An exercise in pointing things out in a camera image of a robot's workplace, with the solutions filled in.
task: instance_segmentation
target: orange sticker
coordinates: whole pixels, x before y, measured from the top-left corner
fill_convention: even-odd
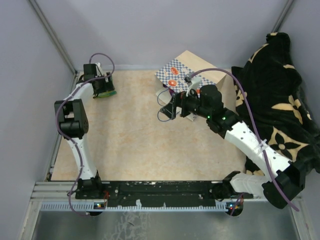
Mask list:
[[[179,74],[178,69],[176,69],[175,67],[171,67],[171,68],[170,68],[170,71],[171,71],[174,75],[178,75],[178,74]]]
[[[173,79],[170,79],[170,80],[168,81],[168,84],[169,84],[171,87],[177,86],[177,82],[176,82],[175,80],[173,80]]]

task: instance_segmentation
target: gray wall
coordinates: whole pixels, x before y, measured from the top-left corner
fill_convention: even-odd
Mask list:
[[[16,240],[49,165],[53,104],[73,75],[26,0],[3,2],[0,21],[0,238]]]
[[[285,0],[37,1],[77,69],[82,69],[95,52],[109,54],[118,67],[159,68],[187,49],[219,67],[243,66],[265,42],[286,3]]]
[[[297,0],[292,12],[286,19],[282,32],[288,33],[292,46],[292,60],[303,78],[303,86],[312,117],[320,126],[320,1]],[[315,171],[307,176],[303,191],[305,203],[309,209],[313,225],[320,239],[320,174]]]

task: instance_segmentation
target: wire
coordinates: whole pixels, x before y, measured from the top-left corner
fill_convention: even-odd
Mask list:
[[[160,93],[158,94],[158,96],[156,97],[156,101],[157,101],[157,103],[158,103],[161,107],[164,107],[165,105],[161,105],[161,104],[160,104],[160,102],[159,102],[159,96],[160,96],[162,93],[164,93],[164,92],[166,92],[166,91],[168,91],[168,90],[169,90],[169,88],[167,88],[166,90],[160,92]]]
[[[78,79],[78,81],[76,82],[76,84],[81,83],[81,81],[82,81],[83,78],[84,78],[84,74],[82,74],[82,75],[79,77],[79,79]]]
[[[259,144],[261,144],[261,138],[260,138],[260,135],[258,133],[258,129],[257,129],[257,126],[256,126],[256,123],[255,123],[255,120],[254,120],[254,116],[252,114],[252,111],[251,111],[251,108],[250,108],[250,105],[249,105],[249,102],[247,100],[247,97],[245,95],[245,91],[244,89],[242,88],[239,80],[230,72],[224,70],[224,69],[221,69],[221,68],[206,68],[206,69],[202,69],[202,70],[199,70],[199,71],[196,71],[194,73],[192,73],[190,75],[190,78],[192,79],[194,76],[200,74],[200,73],[203,73],[203,72],[207,72],[207,71],[220,71],[220,72],[223,72],[225,74],[228,74],[230,77],[232,77],[232,79],[235,81],[235,83],[238,85],[242,95],[243,95],[243,99],[244,99],[244,102],[245,102],[245,105],[246,105],[246,108],[248,110],[248,113],[249,113],[249,116],[250,116],[250,120],[251,120],[251,123],[252,123],[252,127],[253,127],[253,131],[254,131],[254,134],[256,135],[256,138],[259,142]],[[274,174],[272,173],[272,170],[271,170],[271,167],[270,167],[270,163],[269,163],[269,160],[268,160],[268,156],[267,156],[267,152],[266,150],[263,150],[262,151],[263,153],[263,157],[264,157],[264,161],[265,161],[265,164],[266,164],[266,168],[268,170],[268,173],[271,177],[271,181],[272,183],[274,184],[275,188],[277,189],[277,191],[279,192],[279,194],[281,195],[281,197],[283,197],[283,199],[289,204],[290,207],[292,207],[294,210],[296,210],[297,212],[299,212],[299,208],[297,208],[288,198],[287,196],[285,195],[285,193],[281,190],[281,188],[279,187],[278,183],[276,182],[276,179],[275,179],[275,176]]]
[[[88,215],[87,215],[87,214],[86,214],[86,215],[83,215],[83,214],[77,212],[77,211],[72,207],[72,204],[71,204],[71,195],[74,193],[74,188],[75,188],[75,186],[76,186],[76,184],[77,184],[78,180],[80,179],[80,176],[81,176],[81,174],[82,174],[82,172],[83,172],[83,168],[84,168],[84,166],[83,166],[83,158],[82,158],[82,156],[81,156],[81,152],[80,152],[80,149],[79,149],[77,143],[76,143],[71,137],[69,137],[68,135],[66,135],[66,134],[64,134],[64,133],[62,132],[62,130],[61,130],[61,128],[60,128],[60,125],[59,125],[59,113],[61,112],[61,110],[62,110],[62,108],[64,107],[64,105],[66,105],[66,103],[67,103],[70,99],[72,99],[72,98],[76,95],[76,93],[80,90],[80,88],[82,88],[84,85],[86,85],[86,84],[88,84],[88,83],[90,83],[90,82],[92,82],[92,81],[95,81],[95,80],[108,78],[108,77],[110,77],[110,76],[114,73],[114,71],[115,71],[115,63],[114,63],[114,61],[112,61],[112,59],[111,59],[109,56],[107,56],[107,55],[104,54],[104,53],[99,53],[99,52],[98,52],[98,53],[93,54],[93,55],[90,57],[90,60],[89,60],[90,63],[91,63],[92,57],[95,56],[95,55],[103,55],[103,56],[107,57],[108,59],[110,59],[110,61],[111,61],[111,63],[112,63],[112,71],[111,71],[111,73],[110,73],[109,75],[107,75],[107,76],[99,76],[99,77],[91,78],[91,79],[85,81],[84,83],[82,83],[80,86],[78,86],[76,89],[74,89],[74,90],[72,91],[72,93],[61,103],[61,105],[58,107],[58,109],[57,109],[57,111],[56,111],[56,114],[55,114],[55,126],[56,126],[56,129],[58,130],[59,134],[61,134],[61,136],[63,136],[65,139],[71,141],[71,142],[74,144],[74,147],[75,147],[75,149],[76,149],[76,151],[77,151],[77,153],[78,153],[78,155],[79,155],[79,159],[80,159],[80,170],[79,170],[78,176],[76,177],[76,179],[75,179],[75,181],[74,181],[74,183],[73,183],[73,185],[72,185],[72,187],[71,187],[71,189],[70,189],[70,191],[69,191],[69,193],[68,193],[68,202],[69,202],[69,206],[70,206],[70,209],[72,210],[72,212],[78,214],[78,215],[81,216],[81,217],[87,217]]]
[[[234,204],[234,206],[233,206],[233,208],[232,208],[232,211],[231,211],[231,213],[230,213],[230,216],[232,216],[232,215],[234,214],[234,212],[235,212],[235,210],[236,210],[236,207],[237,207],[237,205],[238,205],[238,202],[239,202],[240,199],[242,199],[243,196],[244,196],[244,193],[241,193],[241,194],[238,196],[238,198],[236,199],[235,204]]]
[[[167,120],[161,120],[161,119],[159,118],[159,113],[160,113],[160,110],[158,111],[158,113],[157,113],[156,117],[158,118],[158,120],[159,120],[160,122],[165,123],[165,122],[168,122],[168,121],[170,121],[170,120],[171,120],[171,118],[169,118],[169,119],[167,119]]]

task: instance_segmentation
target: metal frame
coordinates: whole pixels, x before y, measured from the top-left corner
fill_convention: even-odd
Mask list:
[[[57,34],[55,32],[55,30],[52,28],[52,26],[50,25],[50,23],[48,22],[46,16],[44,15],[42,9],[40,8],[39,4],[37,3],[36,0],[27,0],[31,7],[33,8],[35,14],[37,15],[37,17],[39,18],[40,22],[42,23],[44,29],[46,30],[48,36],[50,37],[53,45],[56,47],[57,51],[59,52],[59,54],[61,55],[63,61],[65,62],[65,64],[69,67],[70,71],[73,74],[77,73],[77,70],[75,68],[75,65],[73,64],[69,54],[67,53],[67,51],[65,50],[63,44],[61,43],[61,41],[59,40],[59,38],[57,37]]]
[[[36,182],[27,215],[23,224],[23,229],[20,234],[20,240],[31,240],[33,232],[36,227],[39,212],[42,211],[70,211],[70,209],[59,210],[59,208],[65,208],[68,204],[67,192],[70,190],[72,183],[68,181],[52,181],[52,182]],[[71,198],[74,206],[78,207],[78,210],[91,210],[93,204],[103,202],[103,199],[75,199],[74,196]],[[217,210],[215,209],[201,209],[201,208],[182,208],[182,209],[139,209],[134,207],[118,207],[118,208],[107,208],[105,211],[109,212],[130,212],[130,211],[165,211],[165,212],[225,212],[224,206],[228,202],[234,202],[235,199],[225,199],[220,203]],[[253,198],[245,199],[245,204],[252,202],[268,202],[265,198]],[[317,237],[312,226],[312,222],[309,216],[309,212],[305,206],[302,197],[299,195],[294,199],[294,204],[300,208],[300,212],[294,211],[292,208],[291,216],[292,222],[295,224],[297,229],[297,235],[301,240],[316,240]]]
[[[279,29],[282,27],[282,24],[284,23],[286,17],[288,16],[288,14],[290,13],[290,11],[292,10],[292,6],[293,3],[295,2],[295,0],[287,0],[283,10],[280,13],[280,16],[278,17],[278,19],[276,20],[273,28],[272,28],[272,33],[278,32]]]

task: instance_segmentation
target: green object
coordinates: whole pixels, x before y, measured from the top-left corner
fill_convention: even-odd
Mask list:
[[[97,98],[98,99],[108,98],[108,97],[111,97],[111,96],[115,95],[116,93],[117,93],[116,90],[102,92],[102,93],[99,93]]]

